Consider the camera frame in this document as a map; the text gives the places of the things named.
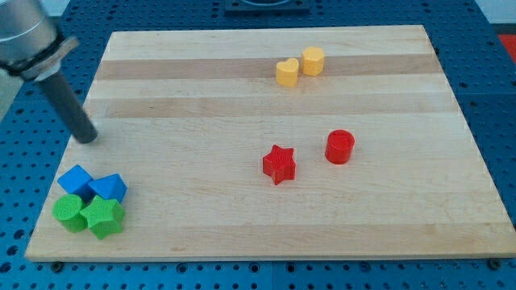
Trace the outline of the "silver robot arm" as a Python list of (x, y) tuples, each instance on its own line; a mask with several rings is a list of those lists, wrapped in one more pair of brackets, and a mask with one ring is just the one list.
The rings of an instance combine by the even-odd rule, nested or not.
[(1, 2), (1, 69), (38, 84), (60, 120), (79, 143), (98, 132), (61, 72), (61, 61), (77, 46), (65, 37), (37, 0)]

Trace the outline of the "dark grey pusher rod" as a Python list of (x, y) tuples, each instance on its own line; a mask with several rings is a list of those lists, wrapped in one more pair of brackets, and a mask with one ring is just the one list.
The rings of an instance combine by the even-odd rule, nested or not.
[(97, 138), (96, 128), (61, 71), (38, 81), (38, 85), (77, 142), (91, 143)]

